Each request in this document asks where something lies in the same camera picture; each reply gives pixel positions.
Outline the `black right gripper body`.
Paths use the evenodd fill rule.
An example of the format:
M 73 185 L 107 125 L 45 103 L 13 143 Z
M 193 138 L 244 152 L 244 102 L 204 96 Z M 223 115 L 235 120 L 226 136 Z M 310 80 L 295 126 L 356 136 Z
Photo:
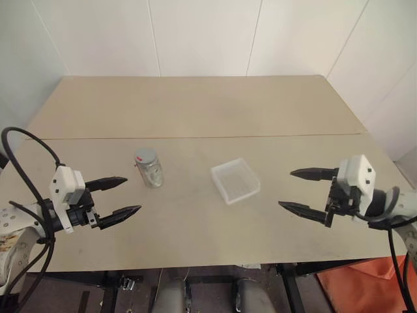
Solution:
M 359 212 L 360 190 L 356 186 L 343 188 L 336 178 L 332 179 L 330 192 L 325 206 L 327 217 L 334 215 L 355 216 Z

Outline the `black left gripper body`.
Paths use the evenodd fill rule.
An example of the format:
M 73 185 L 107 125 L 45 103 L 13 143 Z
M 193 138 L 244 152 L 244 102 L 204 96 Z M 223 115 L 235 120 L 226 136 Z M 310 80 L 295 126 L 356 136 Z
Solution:
M 92 193 L 94 189 L 86 188 L 81 198 L 76 204 L 70 205 L 66 211 L 71 226 L 86 226 L 91 228 L 98 227 L 99 215 L 94 208 Z

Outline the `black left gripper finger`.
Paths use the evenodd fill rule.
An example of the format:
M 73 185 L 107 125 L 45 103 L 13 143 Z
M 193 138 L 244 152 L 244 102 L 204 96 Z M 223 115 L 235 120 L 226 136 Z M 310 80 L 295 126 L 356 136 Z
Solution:
M 104 177 L 101 179 L 86 182 L 85 189 L 88 192 L 94 192 L 97 190 L 105 191 L 108 189 L 115 188 L 125 182 L 127 182 L 127 178 L 125 177 Z
M 109 216 L 105 216 L 104 218 L 97 218 L 97 225 L 101 230 L 117 225 L 136 214 L 141 208 L 141 205 L 123 207 L 122 209 L 118 209 L 112 212 L 112 214 Z

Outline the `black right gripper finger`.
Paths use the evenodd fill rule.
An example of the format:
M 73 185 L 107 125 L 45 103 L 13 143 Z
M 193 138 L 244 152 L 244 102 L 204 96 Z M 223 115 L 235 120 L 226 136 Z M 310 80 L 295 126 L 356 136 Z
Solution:
M 290 172 L 292 176 L 310 181 L 331 181 L 338 175 L 339 168 L 302 168 Z
M 326 226 L 327 228 L 330 228 L 332 225 L 332 218 L 330 218 L 328 216 L 328 213 L 324 211 L 318 211 L 318 210 L 312 209 L 308 205 L 303 205 L 301 203 L 290 202 L 290 201 L 279 201 L 278 204 L 282 206 L 284 209 L 291 212 L 292 214 L 318 222 Z

